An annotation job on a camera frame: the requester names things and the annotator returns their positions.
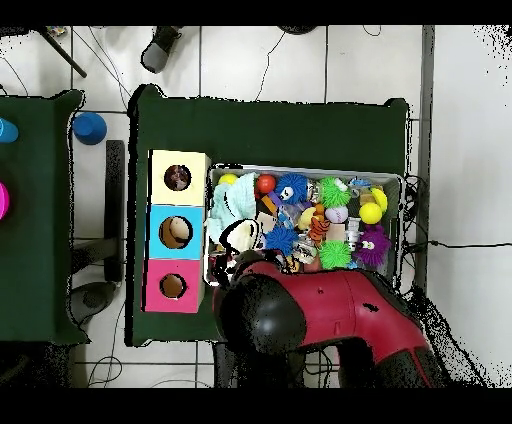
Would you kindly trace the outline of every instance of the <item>blue cylinder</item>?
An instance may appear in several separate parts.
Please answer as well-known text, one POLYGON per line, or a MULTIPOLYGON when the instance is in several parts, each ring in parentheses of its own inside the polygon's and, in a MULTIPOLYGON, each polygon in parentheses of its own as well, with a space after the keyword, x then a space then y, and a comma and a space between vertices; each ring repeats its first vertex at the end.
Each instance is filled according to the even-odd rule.
POLYGON ((107 135, 107 123, 97 113, 84 112, 74 119, 73 132, 84 144, 98 144, 107 135))
POLYGON ((0 118, 0 143, 12 143, 18 138, 16 125, 6 119, 0 118))

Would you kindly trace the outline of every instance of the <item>yellow ball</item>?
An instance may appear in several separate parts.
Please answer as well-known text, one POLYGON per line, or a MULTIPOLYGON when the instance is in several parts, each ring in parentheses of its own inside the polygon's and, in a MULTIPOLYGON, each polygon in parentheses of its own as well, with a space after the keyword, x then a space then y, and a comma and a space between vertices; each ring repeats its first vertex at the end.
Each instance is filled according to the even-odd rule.
POLYGON ((233 184, 236 180, 238 180, 238 177, 235 174, 224 174, 222 177, 219 178, 219 184, 233 184))
POLYGON ((382 219, 382 209, 376 203, 365 203, 359 209, 359 216, 365 224, 376 224, 382 219))

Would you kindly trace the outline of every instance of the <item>dark green table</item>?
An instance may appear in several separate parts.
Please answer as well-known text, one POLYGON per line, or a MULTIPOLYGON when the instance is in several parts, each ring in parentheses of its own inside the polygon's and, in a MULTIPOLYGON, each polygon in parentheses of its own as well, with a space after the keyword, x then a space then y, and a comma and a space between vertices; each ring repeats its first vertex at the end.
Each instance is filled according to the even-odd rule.
POLYGON ((128 216, 136 218, 128 225, 126 341, 218 337, 211 287, 197 314, 140 310, 149 149, 203 152, 213 162, 403 175, 408 113, 403 99, 383 106, 167 99, 154 85, 140 86, 129 105, 128 216))
POLYGON ((12 207, 0 221, 0 340, 85 342, 68 318, 71 275, 68 123, 83 94, 0 97, 0 116, 18 126, 0 143, 0 181, 12 207))

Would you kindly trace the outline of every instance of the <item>ball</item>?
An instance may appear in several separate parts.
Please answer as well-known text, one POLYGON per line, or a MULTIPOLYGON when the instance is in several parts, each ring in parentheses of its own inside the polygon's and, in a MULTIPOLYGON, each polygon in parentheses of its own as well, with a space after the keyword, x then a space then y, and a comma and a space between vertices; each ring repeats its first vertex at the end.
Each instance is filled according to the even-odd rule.
POLYGON ((0 183, 0 219, 2 219, 9 209, 9 192, 7 187, 0 183))
POLYGON ((365 203, 359 209, 359 216, 365 224, 376 224, 382 219, 382 209, 376 203, 365 203))
POLYGON ((333 224, 341 224, 348 218, 348 209, 346 206, 326 209, 325 217, 333 224))
POLYGON ((260 193, 268 194, 276 188, 276 179, 272 175, 260 175, 256 181, 256 188, 260 193))
POLYGON ((235 174, 224 174, 219 178, 219 184, 233 184, 236 180, 238 180, 238 177, 235 174))

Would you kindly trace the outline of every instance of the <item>blue box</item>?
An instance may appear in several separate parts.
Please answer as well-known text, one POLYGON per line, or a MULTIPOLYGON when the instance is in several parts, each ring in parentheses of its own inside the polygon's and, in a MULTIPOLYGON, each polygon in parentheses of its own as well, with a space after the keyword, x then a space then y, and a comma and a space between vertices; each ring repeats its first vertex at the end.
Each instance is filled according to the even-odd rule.
POLYGON ((201 259, 204 208, 198 206, 151 205, 149 215, 150 259, 201 259), (185 218, 192 226, 192 238, 183 248, 170 249, 159 237, 162 222, 169 217, 185 218))

